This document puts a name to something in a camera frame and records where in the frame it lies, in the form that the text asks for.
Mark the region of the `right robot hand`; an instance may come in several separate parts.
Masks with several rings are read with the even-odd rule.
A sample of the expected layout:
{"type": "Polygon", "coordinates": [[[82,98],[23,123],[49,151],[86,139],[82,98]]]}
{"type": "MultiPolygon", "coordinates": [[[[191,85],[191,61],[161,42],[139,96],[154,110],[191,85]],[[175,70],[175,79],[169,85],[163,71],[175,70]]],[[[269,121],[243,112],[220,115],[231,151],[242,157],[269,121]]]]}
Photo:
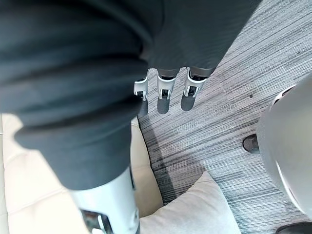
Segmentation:
{"type": "Polygon", "coordinates": [[[3,0],[0,111],[74,196],[88,230],[139,233],[130,169],[134,88],[150,68],[208,77],[258,0],[3,0]]]}

